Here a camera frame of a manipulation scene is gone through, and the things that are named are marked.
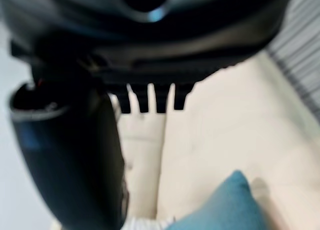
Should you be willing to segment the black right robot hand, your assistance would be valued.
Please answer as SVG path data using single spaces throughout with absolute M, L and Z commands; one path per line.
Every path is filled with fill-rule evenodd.
M 290 0 L 0 0 L 32 82 L 9 99 L 28 171 L 65 229 L 121 229 L 129 204 L 111 95 L 182 110 L 194 85 L 263 49 Z

